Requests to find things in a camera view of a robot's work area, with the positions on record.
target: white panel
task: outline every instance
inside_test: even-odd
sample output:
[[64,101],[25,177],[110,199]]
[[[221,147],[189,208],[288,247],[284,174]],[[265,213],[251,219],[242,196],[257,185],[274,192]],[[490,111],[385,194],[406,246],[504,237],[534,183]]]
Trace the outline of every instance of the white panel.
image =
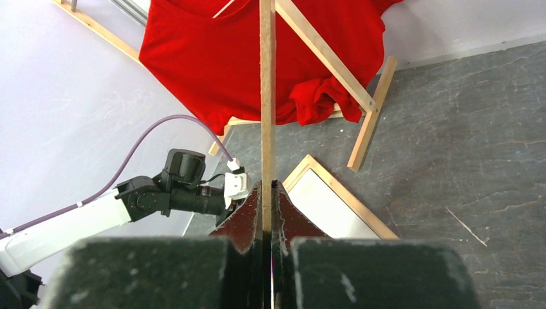
[[379,239],[315,172],[307,172],[289,194],[292,203],[332,238]]

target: wooden drying rack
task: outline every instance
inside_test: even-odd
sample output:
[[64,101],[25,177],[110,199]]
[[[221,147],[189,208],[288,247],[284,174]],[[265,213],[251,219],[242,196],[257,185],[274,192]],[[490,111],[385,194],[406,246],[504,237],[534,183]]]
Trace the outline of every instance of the wooden drying rack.
[[[69,3],[64,0],[53,0],[53,2],[66,13],[70,14],[76,20],[87,26],[90,30],[97,35],[105,39],[114,47],[125,53],[128,57],[135,62],[142,65],[138,59],[138,52],[127,45],[124,41],[119,39],[116,35],[112,34],[105,27],[101,26],[98,22],[94,21],[87,14],[76,8],[76,0]],[[271,12],[274,15],[275,11],[287,22],[287,24],[296,32],[296,34],[303,40],[303,42],[313,51],[313,53],[320,59],[320,61],[330,70],[332,75],[345,87],[345,89],[351,94],[351,96],[358,102],[362,111],[365,113],[364,123],[362,124],[360,133],[357,137],[356,143],[353,147],[353,151],[347,163],[347,167],[352,171],[357,172],[362,165],[364,155],[370,144],[373,130],[379,119],[381,108],[383,106],[384,99],[386,97],[388,88],[390,86],[394,71],[396,70],[397,60],[394,56],[387,58],[383,72],[379,79],[377,88],[373,98],[368,94],[364,87],[358,82],[354,75],[349,71],[341,59],[334,53],[325,40],[318,34],[315,28],[309,23],[309,21],[303,16],[299,9],[294,5],[292,0],[276,0],[274,1],[274,8],[271,8]],[[334,111],[329,118],[341,118],[341,110],[336,104]],[[240,120],[237,118],[231,118],[228,125],[224,129],[224,135],[219,136],[221,141],[224,141],[231,126],[241,124],[255,124],[258,121]],[[216,155],[218,152],[218,146],[214,143],[209,150],[209,154]]]

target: wooden stick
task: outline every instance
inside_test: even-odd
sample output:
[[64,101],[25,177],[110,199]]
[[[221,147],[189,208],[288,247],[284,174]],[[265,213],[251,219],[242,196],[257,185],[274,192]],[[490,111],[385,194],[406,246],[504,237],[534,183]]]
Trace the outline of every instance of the wooden stick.
[[229,119],[229,122],[227,122],[227,124],[230,126],[238,126],[240,124],[259,124],[259,123],[260,123],[259,120],[243,120],[243,119],[239,119],[235,117],[231,117]]
[[271,212],[275,176],[275,0],[259,0],[259,78],[261,97],[261,268],[263,308],[271,304]]
[[223,6],[223,8],[220,9],[220,11],[218,11],[218,13],[216,13],[212,18],[217,18],[218,16],[220,16],[220,14],[222,14],[223,11],[225,11],[235,0],[229,0],[229,2]]
[[370,140],[372,139],[372,133],[375,129],[375,125],[377,124],[377,120],[379,119],[381,108],[383,107],[383,102],[385,101],[385,97],[387,95],[387,91],[389,90],[397,64],[398,61],[394,56],[388,57],[387,61],[385,62],[383,72],[381,73],[381,77],[379,77],[379,83],[377,84],[377,88],[373,94],[373,99],[375,100],[375,110],[366,114],[364,123],[362,124],[360,133],[357,137],[355,147],[353,148],[353,152],[351,153],[351,157],[347,163],[347,167],[353,172],[359,171],[360,166],[362,165],[364,154],[366,153]]
[[331,47],[309,23],[292,0],[276,0],[275,9],[334,77],[347,89],[360,106],[367,112],[376,109],[375,102],[361,83],[334,53]]
[[[226,139],[227,137],[227,133],[229,133],[229,130],[231,129],[231,126],[230,125],[227,125],[223,128],[223,135],[222,136],[219,136],[218,139],[223,143],[223,141]],[[218,153],[218,150],[220,150],[220,146],[216,143],[216,142],[213,142],[212,143],[212,146],[211,148],[209,149],[209,155],[211,156],[216,156],[216,154]]]
[[76,9],[76,12],[72,12],[71,4],[67,1],[53,0],[53,2],[59,8],[62,8],[62,10],[65,11],[68,15],[76,18],[76,20],[78,20],[80,23],[84,24],[87,28],[91,29],[91,31],[99,35],[99,37],[105,39],[108,43],[112,44],[115,48],[120,50],[122,53],[129,56],[129,58],[133,59],[136,63],[142,65],[142,63],[138,59],[138,52],[135,49],[127,45],[127,43],[122,41],[120,38],[115,36],[110,31],[106,30],[105,27],[101,26],[98,22],[94,21],[87,14],[85,14],[84,12],[78,9]]
[[275,180],[275,0],[259,2],[261,179],[263,230],[271,232],[272,181]]

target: purple cable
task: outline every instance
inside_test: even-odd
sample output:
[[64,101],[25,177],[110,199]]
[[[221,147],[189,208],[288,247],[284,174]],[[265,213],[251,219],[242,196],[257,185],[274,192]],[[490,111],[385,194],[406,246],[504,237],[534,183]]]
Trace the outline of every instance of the purple cable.
[[[214,141],[218,144],[218,146],[220,147],[220,150],[224,153],[226,159],[228,161],[233,160],[233,157],[229,154],[229,152],[227,151],[227,149],[225,148],[223,143],[220,141],[220,139],[218,139],[218,137],[214,134],[214,132],[212,132],[212,130],[209,127],[207,127],[206,124],[201,122],[201,120],[199,120],[199,119],[197,119],[195,117],[192,117],[192,116],[188,116],[188,115],[171,115],[171,116],[167,116],[165,118],[162,118],[162,119],[156,121],[153,125],[151,125],[149,128],[147,128],[146,131],[144,131],[144,133],[142,133],[142,135],[140,135],[140,137],[138,138],[138,140],[136,140],[136,143],[133,145],[133,148],[131,148],[131,150],[129,151],[129,153],[125,157],[125,160],[123,160],[123,163],[121,163],[120,167],[118,168],[117,172],[114,174],[112,179],[110,179],[110,181],[101,190],[99,190],[97,193],[91,195],[90,197],[86,198],[85,200],[82,200],[82,204],[85,205],[85,204],[93,201],[94,199],[96,199],[99,196],[103,195],[108,189],[110,189],[110,187],[112,187],[112,185],[118,179],[121,172],[125,169],[125,166],[127,166],[127,163],[129,163],[129,160],[131,159],[131,157],[135,153],[136,149],[139,147],[140,143],[142,143],[144,138],[150,132],[152,132],[153,129],[158,127],[160,124],[162,124],[164,122],[167,122],[169,120],[173,120],[173,119],[186,119],[186,120],[193,121],[196,124],[202,126],[212,136],[212,139],[214,139]],[[52,218],[54,218],[56,216],[60,216],[61,214],[72,211],[73,209],[76,209],[76,208],[78,208],[78,205],[77,204],[72,204],[72,205],[70,205],[68,207],[59,209],[59,210],[54,211],[54,212],[52,212],[50,214],[47,214],[47,215],[42,216],[40,218],[34,219],[32,221],[29,221],[29,222],[27,222],[27,223],[25,223],[23,225],[20,225],[20,226],[14,228],[13,233],[15,234],[15,233],[20,232],[22,230],[28,229],[29,227],[32,227],[32,226],[34,226],[34,225],[36,225],[38,223],[42,223],[42,222],[44,222],[46,220],[49,220],[49,219],[52,219]],[[7,232],[1,233],[0,234],[0,239],[6,238],[9,235],[10,234],[8,234]]]

